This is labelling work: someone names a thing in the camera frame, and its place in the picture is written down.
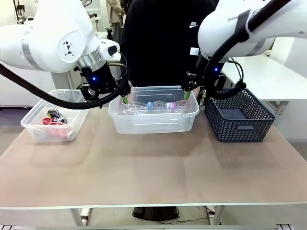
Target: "table leg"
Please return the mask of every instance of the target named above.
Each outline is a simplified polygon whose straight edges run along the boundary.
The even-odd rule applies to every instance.
[[[280,116],[284,113],[286,110],[287,105],[289,102],[280,102],[279,105],[277,106],[275,116]]]
[[[206,206],[207,209],[207,215],[209,217],[210,225],[219,225],[222,218],[222,213],[224,210],[224,205],[220,206]]]
[[[224,205],[220,205],[216,208],[215,215],[214,215],[214,218],[213,218],[213,225],[219,225],[220,224],[224,208],[225,208]]]
[[[71,208],[70,211],[76,226],[86,226],[87,222],[89,221],[92,209],[83,208],[81,214],[79,213],[77,208]]]

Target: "black cable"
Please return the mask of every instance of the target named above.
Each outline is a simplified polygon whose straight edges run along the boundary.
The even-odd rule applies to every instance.
[[[232,59],[232,61],[228,61],[228,62],[236,65],[236,69],[238,70],[239,75],[240,75],[240,80],[243,81],[244,80],[244,71],[243,71],[241,64],[238,63],[237,61],[235,61],[232,57],[231,57],[231,59]]]
[[[271,0],[252,19],[250,19],[248,22],[248,29],[253,32],[289,2],[291,2],[291,0]]]
[[[55,104],[57,106],[67,108],[67,109],[92,109],[96,107],[100,107],[106,103],[109,103],[110,101],[114,100],[117,98],[120,94],[120,91],[124,89],[125,85],[128,83],[128,76],[125,75],[123,78],[123,81],[120,83],[118,88],[112,92],[111,94],[107,95],[104,98],[101,98],[97,101],[94,102],[85,102],[85,103],[72,103],[72,102],[67,102],[61,99],[58,99],[56,97],[51,96],[50,94],[42,91],[41,89],[37,88],[35,85],[29,83],[25,79],[19,77],[17,74],[13,73],[10,71],[8,68],[0,64],[0,74],[6,77],[7,79],[13,81],[17,85],[25,88],[28,90],[30,93],[44,99],[45,101]]]
[[[126,59],[126,57],[125,57],[125,55],[123,55],[121,52],[118,52],[123,58],[124,58],[124,60],[125,60],[125,65],[126,65],[126,70],[128,69],[128,61],[127,61],[127,59]]]
[[[158,221],[160,224],[179,224],[179,223],[185,223],[185,222],[190,222],[190,221],[197,221],[197,220],[200,220],[200,219],[212,219],[211,217],[204,217],[204,218],[198,218],[198,219],[188,219],[188,220],[184,220],[184,221],[174,221],[174,222],[171,222],[171,223],[163,223],[161,221]]]
[[[213,213],[213,211],[211,210],[211,209],[209,209],[207,206],[203,206],[205,209],[207,209],[209,212],[212,212]]]
[[[245,27],[242,26],[239,31],[239,33],[233,34],[226,42],[224,42],[221,47],[215,52],[215,54],[211,57],[205,70],[205,76],[210,76],[211,71],[215,68],[216,64],[219,63],[220,60],[222,60],[222,58],[228,53],[229,50],[232,49],[232,47],[234,47],[238,43],[238,41],[240,41],[242,33],[246,32]],[[236,84],[235,88],[227,92],[216,92],[214,84],[214,78],[205,78],[205,85],[211,86],[206,89],[207,96],[209,98],[212,97],[217,100],[224,100],[233,97],[246,88],[246,84],[241,82],[239,84]]]
[[[91,0],[90,3],[86,4],[84,7],[87,7],[87,6],[91,5],[91,4],[92,4],[92,1],[93,1],[93,0]]]

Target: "white logo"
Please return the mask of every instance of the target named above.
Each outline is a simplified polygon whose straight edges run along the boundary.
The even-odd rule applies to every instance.
[[[196,22],[191,22],[190,29],[195,27],[195,26],[198,26],[197,23]]]

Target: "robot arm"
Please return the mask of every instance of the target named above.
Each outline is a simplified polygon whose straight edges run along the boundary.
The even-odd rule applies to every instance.
[[[61,102],[0,66],[3,76],[46,101],[70,109],[88,109],[130,92],[128,79],[123,77],[117,85],[106,64],[119,51],[119,44],[107,39],[98,40],[80,0],[40,0],[31,24],[0,27],[0,34],[1,61],[20,69],[56,73],[77,67],[88,82],[81,88],[86,101],[96,102]],[[89,89],[94,91],[94,95],[89,93]],[[109,92],[108,97],[98,98],[99,94]]]
[[[233,90],[219,93],[215,87],[224,63],[230,57],[262,54],[275,37],[307,38],[307,2],[305,0],[271,0],[252,9],[217,8],[202,22],[198,34],[201,55],[198,74],[188,74],[182,88],[190,90],[202,85],[207,96],[227,99],[246,87],[242,81]]]
[[[238,24],[244,24],[248,39],[236,44],[226,55],[230,57],[246,57],[262,54],[272,45],[276,37],[307,38],[307,1],[292,0],[266,20],[261,27],[250,31],[249,22],[269,1],[260,2],[251,9],[241,11],[220,8],[208,15],[202,22],[198,34],[198,42],[202,55],[212,57],[230,36]]]

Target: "blue bottle cap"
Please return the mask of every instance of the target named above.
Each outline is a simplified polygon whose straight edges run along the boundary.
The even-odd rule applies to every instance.
[[[151,109],[153,107],[153,103],[152,102],[148,102],[147,103],[147,108]]]

